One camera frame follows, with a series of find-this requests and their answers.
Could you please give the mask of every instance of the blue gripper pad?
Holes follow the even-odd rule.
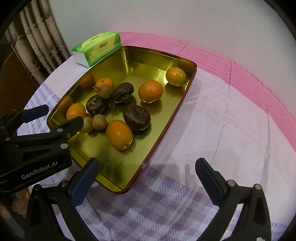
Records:
[[[49,107],[45,104],[32,109],[24,110],[20,117],[20,123],[28,123],[30,121],[36,120],[40,117],[46,116],[48,112]]]
[[[220,207],[227,194],[225,179],[219,172],[214,171],[204,158],[199,158],[195,162],[195,172],[212,203]]]
[[[83,203],[86,194],[99,174],[99,161],[95,158],[90,158],[85,166],[75,174],[68,186],[68,194],[71,197],[73,207]]]

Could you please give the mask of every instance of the purple checkered cloth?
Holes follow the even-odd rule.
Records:
[[[26,109],[47,104],[50,111],[59,101],[46,84],[42,84],[26,105]],[[43,117],[25,124],[21,134],[49,131]],[[79,170],[76,164],[43,181],[43,187],[69,180]],[[147,167],[125,194],[110,193],[94,183],[77,211],[99,240],[197,240],[218,211],[208,196]],[[56,213],[59,223],[62,217]],[[224,234],[230,236],[238,220],[237,210]],[[278,240],[287,225],[272,223],[272,240]],[[64,234],[72,238],[67,230]]]

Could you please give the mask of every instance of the white wall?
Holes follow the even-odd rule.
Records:
[[[296,117],[296,42],[263,0],[49,0],[69,49],[102,31],[187,41],[234,61]]]

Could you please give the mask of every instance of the pink striped cloth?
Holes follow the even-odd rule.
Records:
[[[122,45],[153,48],[184,57],[198,68],[221,78],[255,105],[269,114],[296,150],[296,121],[281,101],[262,82],[234,62],[180,40],[166,37],[121,32]]]

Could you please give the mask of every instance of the small brown fruit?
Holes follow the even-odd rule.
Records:
[[[90,117],[84,117],[83,118],[84,124],[82,129],[80,130],[80,133],[89,133],[91,132],[94,128],[92,126],[92,118]]]
[[[107,120],[103,115],[95,115],[92,121],[95,130],[101,131],[107,125]]]
[[[103,99],[107,99],[111,96],[113,88],[110,85],[100,85],[94,87],[94,91]]]

